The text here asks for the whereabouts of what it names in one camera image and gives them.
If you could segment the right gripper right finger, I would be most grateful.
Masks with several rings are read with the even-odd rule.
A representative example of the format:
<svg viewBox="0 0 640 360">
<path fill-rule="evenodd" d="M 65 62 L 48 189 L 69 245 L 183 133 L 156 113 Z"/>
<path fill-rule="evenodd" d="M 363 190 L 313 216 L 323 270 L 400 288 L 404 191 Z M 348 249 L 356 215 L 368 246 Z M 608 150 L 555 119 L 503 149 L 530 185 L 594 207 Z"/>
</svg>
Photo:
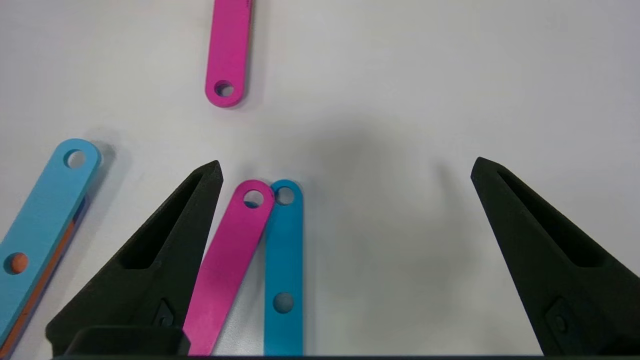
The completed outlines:
<svg viewBox="0 0 640 360">
<path fill-rule="evenodd" d="M 542 353 L 637 357 L 638 276 L 498 162 L 471 182 Z"/>
</svg>

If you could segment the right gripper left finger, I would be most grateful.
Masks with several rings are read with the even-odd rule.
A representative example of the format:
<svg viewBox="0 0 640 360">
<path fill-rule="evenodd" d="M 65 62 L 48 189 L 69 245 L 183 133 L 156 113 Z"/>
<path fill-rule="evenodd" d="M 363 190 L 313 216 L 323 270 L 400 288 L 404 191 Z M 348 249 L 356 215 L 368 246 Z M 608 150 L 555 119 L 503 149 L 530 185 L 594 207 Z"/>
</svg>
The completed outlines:
<svg viewBox="0 0 640 360">
<path fill-rule="evenodd" d="M 222 185 L 218 161 L 178 185 L 47 324 L 53 356 L 186 356 L 183 326 Z"/>
</svg>

